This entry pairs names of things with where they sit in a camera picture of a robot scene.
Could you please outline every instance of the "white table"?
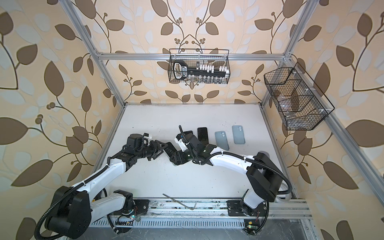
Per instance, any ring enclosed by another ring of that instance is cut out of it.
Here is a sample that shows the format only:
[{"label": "white table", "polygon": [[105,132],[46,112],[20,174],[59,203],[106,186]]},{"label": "white table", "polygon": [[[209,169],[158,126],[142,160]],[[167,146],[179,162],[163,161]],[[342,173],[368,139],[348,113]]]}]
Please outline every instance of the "white table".
[{"label": "white table", "polygon": [[[229,151],[256,155],[268,152],[272,162],[281,170],[270,135],[258,105],[128,105],[116,131],[107,156],[113,156],[126,144],[132,133],[150,133],[153,140],[172,142],[179,132],[192,130],[197,137],[198,127],[208,128],[209,143],[216,144],[215,132],[225,131]],[[245,144],[234,144],[232,126],[242,125]],[[114,190],[132,192],[134,197],[242,197],[250,189],[246,175],[224,167],[200,166],[192,162],[174,166],[165,154],[156,160],[140,159],[123,175],[107,186]]]}]

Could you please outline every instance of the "gray floor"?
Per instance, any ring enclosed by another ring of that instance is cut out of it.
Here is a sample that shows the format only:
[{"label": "gray floor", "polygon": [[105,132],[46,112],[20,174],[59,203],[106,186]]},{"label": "gray floor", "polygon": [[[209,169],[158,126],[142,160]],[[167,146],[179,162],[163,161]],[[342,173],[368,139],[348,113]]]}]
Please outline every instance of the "gray floor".
[{"label": "gray floor", "polygon": [[111,228],[88,228],[79,240],[306,240],[301,223],[295,220],[267,220],[257,236],[237,229],[133,228],[116,235]]}]

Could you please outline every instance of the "wallpaper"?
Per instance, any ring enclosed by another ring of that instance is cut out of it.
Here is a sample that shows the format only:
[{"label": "wallpaper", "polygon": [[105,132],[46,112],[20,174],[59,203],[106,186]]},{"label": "wallpaper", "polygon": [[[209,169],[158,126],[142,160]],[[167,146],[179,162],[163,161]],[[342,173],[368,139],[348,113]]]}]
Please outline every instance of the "wallpaper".
[{"label": "wallpaper", "polygon": [[73,0],[99,52],[283,53],[304,0]]},{"label": "wallpaper", "polygon": [[320,84],[335,113],[384,174],[384,2],[320,1],[293,59]]},{"label": "wallpaper", "polygon": [[273,61],[230,61],[228,84],[169,82],[166,61],[115,61],[107,67],[128,104],[258,103],[266,91],[263,75]]},{"label": "wallpaper", "polygon": [[275,105],[270,106],[265,108],[275,138],[319,235],[324,240],[382,239],[384,208],[326,123],[312,131],[287,131]]},{"label": "wallpaper", "polygon": [[90,174],[120,107],[57,1],[0,1],[0,34],[0,233],[27,240],[55,190]]}]

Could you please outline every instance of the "white tabletop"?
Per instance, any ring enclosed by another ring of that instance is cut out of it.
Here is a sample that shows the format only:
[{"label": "white tabletop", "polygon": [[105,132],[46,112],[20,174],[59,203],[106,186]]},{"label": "white tabletop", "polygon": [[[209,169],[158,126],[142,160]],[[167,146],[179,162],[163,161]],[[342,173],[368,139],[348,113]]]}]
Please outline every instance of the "white tabletop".
[{"label": "white tabletop", "polygon": [[[225,131],[229,151],[243,155],[268,152],[272,162],[281,170],[270,135],[258,105],[127,105],[107,156],[113,156],[126,144],[132,133],[152,134],[153,140],[172,142],[183,131],[207,127],[209,143],[216,144],[215,132]],[[245,144],[234,144],[232,126],[242,125]],[[107,186],[114,190],[132,192],[134,197],[242,197],[251,188],[246,175],[219,166],[200,166],[192,162],[174,166],[165,154],[156,160],[139,159],[123,175]]]}]

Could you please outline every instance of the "black wire basket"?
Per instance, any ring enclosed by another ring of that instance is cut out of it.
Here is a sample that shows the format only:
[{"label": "black wire basket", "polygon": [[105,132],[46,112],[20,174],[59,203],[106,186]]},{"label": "black wire basket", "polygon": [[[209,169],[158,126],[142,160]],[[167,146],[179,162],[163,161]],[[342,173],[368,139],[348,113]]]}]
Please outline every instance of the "black wire basket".
[{"label": "black wire basket", "polygon": [[[293,68],[282,67],[264,74],[265,86],[287,130],[313,130],[334,110],[310,75],[313,86],[304,82],[301,77],[304,73],[304,68],[296,64]],[[324,97],[329,105],[324,106],[316,95]]]},{"label": "black wire basket", "polygon": [[172,48],[169,82],[228,84],[231,75],[228,54],[229,50],[224,49]]}]

